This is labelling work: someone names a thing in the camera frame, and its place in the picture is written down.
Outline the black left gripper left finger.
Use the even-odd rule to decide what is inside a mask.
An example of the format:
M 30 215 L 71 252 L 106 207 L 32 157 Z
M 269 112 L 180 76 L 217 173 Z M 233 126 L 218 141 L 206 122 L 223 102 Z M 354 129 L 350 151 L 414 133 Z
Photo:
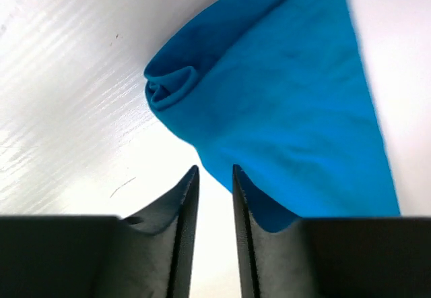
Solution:
M 2 297 L 188 297 L 199 203 L 191 167 L 128 216 L 2 216 Z

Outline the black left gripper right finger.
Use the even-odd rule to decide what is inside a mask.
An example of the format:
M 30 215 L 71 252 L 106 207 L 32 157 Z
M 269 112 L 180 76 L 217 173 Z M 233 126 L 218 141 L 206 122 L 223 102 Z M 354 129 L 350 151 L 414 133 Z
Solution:
M 430 296 L 429 218 L 299 218 L 232 183 L 243 297 Z

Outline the blue t shirt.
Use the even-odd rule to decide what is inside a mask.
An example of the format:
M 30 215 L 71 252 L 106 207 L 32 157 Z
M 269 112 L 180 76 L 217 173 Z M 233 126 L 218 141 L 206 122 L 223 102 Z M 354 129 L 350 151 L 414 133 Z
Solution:
M 346 0 L 219 0 L 148 63 L 154 115 L 224 187 L 266 194 L 268 231 L 300 217 L 401 214 Z

